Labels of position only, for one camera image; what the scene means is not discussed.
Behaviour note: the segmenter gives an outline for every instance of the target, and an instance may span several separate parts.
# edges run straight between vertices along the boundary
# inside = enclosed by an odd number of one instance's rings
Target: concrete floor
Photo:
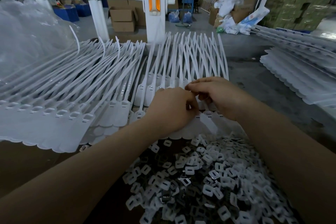
[[[216,32],[208,23],[208,13],[202,11],[200,14],[194,14],[193,17],[195,21],[190,29],[178,28],[174,23],[166,22],[166,31],[171,31],[173,34],[195,31],[197,34],[205,33],[209,36],[212,32]],[[80,27],[79,40],[96,37],[91,16],[81,18],[76,24]],[[113,34],[111,21],[108,19],[107,25],[109,34]],[[325,32],[336,34],[336,20],[325,19],[314,35],[322,35],[323,37],[332,35],[323,34]],[[137,29],[134,34],[146,34],[146,30]],[[304,103],[259,62],[260,56],[266,54],[264,50],[270,46],[267,41],[256,35],[230,35],[226,33],[221,33],[221,39],[228,57],[231,82],[276,111],[288,116],[301,130],[336,153],[336,122],[332,116],[316,105]]]

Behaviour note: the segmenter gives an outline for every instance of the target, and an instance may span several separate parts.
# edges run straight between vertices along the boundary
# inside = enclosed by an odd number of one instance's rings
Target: human arm
[[[200,100],[213,101],[225,117],[242,126],[307,224],[333,222],[334,153],[223,78],[201,78],[186,89]]]
[[[0,199],[1,223],[82,223],[150,144],[181,129],[197,113],[192,93],[159,90],[143,118]]]

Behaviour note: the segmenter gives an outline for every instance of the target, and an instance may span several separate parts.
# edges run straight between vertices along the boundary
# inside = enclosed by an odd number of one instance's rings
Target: blue plastic bag
[[[183,15],[183,22],[185,22],[185,23],[192,23],[193,22],[190,12],[187,12]]]
[[[168,14],[168,20],[170,22],[180,22],[179,14],[180,14],[180,12],[178,10],[176,10],[175,12],[169,13]]]

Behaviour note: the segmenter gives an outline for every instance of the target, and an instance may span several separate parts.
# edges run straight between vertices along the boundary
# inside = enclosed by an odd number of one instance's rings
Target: person's right hand
[[[228,80],[221,77],[206,77],[190,82],[186,90],[198,95],[199,100],[213,102],[228,119],[237,120],[241,108],[251,105],[256,99]]]

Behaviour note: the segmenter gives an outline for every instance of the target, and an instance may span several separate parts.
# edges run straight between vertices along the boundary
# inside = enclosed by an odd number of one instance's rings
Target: forearm
[[[306,223],[328,223],[334,208],[336,155],[283,115],[254,100],[237,116]]]
[[[120,175],[161,136],[160,128],[145,117],[136,121],[2,198],[0,219],[82,223]]]

